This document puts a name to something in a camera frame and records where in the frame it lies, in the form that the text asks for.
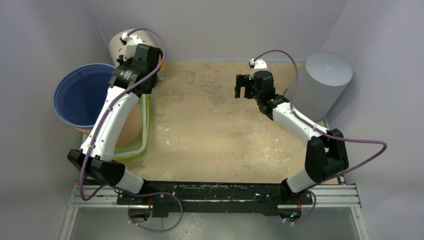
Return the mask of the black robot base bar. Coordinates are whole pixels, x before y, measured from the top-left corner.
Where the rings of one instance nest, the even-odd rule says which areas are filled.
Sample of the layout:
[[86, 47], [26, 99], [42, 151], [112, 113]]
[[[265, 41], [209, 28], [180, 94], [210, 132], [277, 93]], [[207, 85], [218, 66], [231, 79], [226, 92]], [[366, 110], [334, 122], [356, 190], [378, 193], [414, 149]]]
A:
[[150, 180], [138, 196], [119, 193], [118, 205], [146, 206], [154, 218], [170, 213], [262, 214], [288, 218], [290, 209], [313, 203], [311, 193], [290, 193], [282, 183]]

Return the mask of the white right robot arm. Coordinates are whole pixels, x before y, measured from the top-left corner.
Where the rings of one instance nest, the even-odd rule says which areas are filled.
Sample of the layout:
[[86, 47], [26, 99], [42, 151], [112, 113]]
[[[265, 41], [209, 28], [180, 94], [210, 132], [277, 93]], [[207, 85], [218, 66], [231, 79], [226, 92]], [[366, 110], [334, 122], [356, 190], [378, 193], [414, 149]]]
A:
[[280, 196], [288, 204], [300, 198], [301, 192], [334, 177], [349, 167], [346, 145], [340, 138], [338, 129], [328, 130], [313, 123], [307, 117], [291, 108], [284, 96], [277, 94], [274, 77], [267, 70], [260, 70], [249, 76], [238, 74], [235, 77], [234, 97], [254, 99], [259, 111], [270, 120], [288, 128], [305, 146], [304, 168], [295, 175], [283, 180]]

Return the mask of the large grey plastic bucket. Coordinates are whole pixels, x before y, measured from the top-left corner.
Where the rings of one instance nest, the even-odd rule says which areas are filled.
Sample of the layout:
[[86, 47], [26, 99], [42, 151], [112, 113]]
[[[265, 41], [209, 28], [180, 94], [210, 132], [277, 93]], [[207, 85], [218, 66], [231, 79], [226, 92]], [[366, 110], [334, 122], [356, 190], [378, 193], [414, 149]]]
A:
[[309, 56], [298, 71], [295, 81], [283, 96], [314, 122], [322, 121], [353, 78], [353, 68], [341, 56], [327, 51]]

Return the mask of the orange plastic bucket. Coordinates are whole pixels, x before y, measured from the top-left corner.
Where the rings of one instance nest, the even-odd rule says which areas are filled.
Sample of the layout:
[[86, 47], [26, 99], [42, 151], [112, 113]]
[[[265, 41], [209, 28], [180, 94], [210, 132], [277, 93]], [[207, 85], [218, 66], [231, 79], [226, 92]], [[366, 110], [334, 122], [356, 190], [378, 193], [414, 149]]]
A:
[[[88, 106], [80, 106], [80, 110], [74, 122], [77, 125], [89, 126], [88, 128], [76, 127], [77, 130], [89, 133], [92, 129], [91, 125], [96, 123], [101, 108], [92, 108]], [[118, 136], [115, 147], [121, 148], [128, 145], [136, 139], [142, 129], [142, 117], [137, 106], [133, 107], [130, 111], [122, 130]]]

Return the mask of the blue plastic bucket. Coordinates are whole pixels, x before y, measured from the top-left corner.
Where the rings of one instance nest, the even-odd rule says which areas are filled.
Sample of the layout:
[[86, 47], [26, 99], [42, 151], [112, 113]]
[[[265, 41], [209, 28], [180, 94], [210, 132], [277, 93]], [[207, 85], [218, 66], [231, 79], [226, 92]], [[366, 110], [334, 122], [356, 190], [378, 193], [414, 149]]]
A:
[[66, 74], [52, 97], [57, 117], [74, 128], [91, 129], [105, 103], [115, 68], [107, 63], [90, 63]]

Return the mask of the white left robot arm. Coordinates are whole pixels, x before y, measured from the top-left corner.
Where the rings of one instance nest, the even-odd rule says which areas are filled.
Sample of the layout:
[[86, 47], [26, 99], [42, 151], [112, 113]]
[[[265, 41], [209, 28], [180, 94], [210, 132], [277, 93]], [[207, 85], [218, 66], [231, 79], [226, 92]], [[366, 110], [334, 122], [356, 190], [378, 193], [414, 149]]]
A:
[[84, 179], [91, 177], [103, 185], [129, 192], [138, 205], [146, 203], [149, 191], [144, 179], [134, 175], [125, 165], [114, 161], [114, 151], [123, 126], [142, 95], [150, 94], [158, 83], [167, 49], [139, 43], [135, 53], [112, 72], [106, 99], [100, 114], [79, 149], [71, 149], [68, 160], [80, 170], [79, 190], [84, 201]]

